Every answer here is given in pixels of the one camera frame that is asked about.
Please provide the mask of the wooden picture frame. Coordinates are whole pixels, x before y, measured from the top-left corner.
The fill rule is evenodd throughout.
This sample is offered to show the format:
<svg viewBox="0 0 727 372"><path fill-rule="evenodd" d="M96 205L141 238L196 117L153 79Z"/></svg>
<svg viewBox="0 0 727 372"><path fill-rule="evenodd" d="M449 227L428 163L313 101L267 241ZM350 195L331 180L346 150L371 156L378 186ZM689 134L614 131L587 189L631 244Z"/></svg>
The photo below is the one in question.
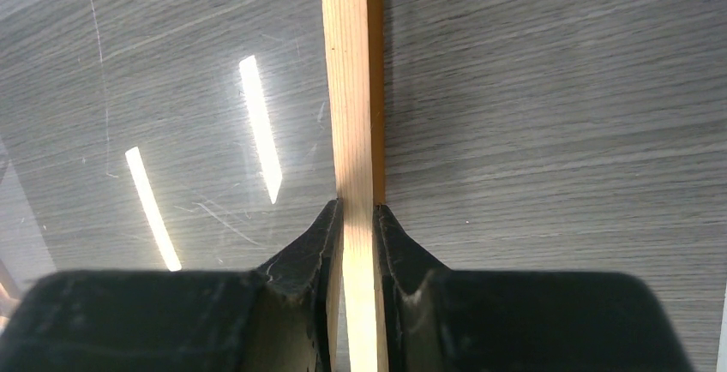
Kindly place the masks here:
<svg viewBox="0 0 727 372"><path fill-rule="evenodd" d="M369 0L321 0L351 370L386 371L386 328L373 229Z"/></svg>

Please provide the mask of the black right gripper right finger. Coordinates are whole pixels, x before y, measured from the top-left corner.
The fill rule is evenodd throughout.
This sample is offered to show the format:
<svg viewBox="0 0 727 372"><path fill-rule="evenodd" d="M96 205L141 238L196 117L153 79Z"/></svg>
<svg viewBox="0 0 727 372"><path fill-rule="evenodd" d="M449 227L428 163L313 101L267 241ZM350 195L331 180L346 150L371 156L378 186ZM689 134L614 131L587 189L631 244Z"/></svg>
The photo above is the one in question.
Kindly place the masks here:
<svg viewBox="0 0 727 372"><path fill-rule="evenodd" d="M664 308L625 273L454 270L373 212L392 371L689 371Z"/></svg>

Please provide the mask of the transparent acrylic sheet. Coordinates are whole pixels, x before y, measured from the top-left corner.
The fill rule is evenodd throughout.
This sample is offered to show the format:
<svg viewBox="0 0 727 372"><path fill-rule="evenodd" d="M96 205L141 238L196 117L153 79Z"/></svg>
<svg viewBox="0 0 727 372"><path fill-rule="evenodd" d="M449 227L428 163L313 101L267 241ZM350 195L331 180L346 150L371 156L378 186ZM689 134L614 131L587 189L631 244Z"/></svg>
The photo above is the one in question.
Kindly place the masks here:
<svg viewBox="0 0 727 372"><path fill-rule="evenodd" d="M335 195L321 0L1 0L1 282L254 267Z"/></svg>

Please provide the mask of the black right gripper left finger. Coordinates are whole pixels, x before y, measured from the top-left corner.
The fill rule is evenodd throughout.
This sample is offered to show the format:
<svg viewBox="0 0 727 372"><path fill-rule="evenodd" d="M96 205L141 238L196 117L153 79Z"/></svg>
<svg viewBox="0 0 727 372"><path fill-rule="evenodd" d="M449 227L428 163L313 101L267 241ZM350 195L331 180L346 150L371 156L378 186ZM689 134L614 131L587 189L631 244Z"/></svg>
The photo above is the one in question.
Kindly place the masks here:
<svg viewBox="0 0 727 372"><path fill-rule="evenodd" d="M343 205L247 271L42 278L1 336L4 371L330 371Z"/></svg>

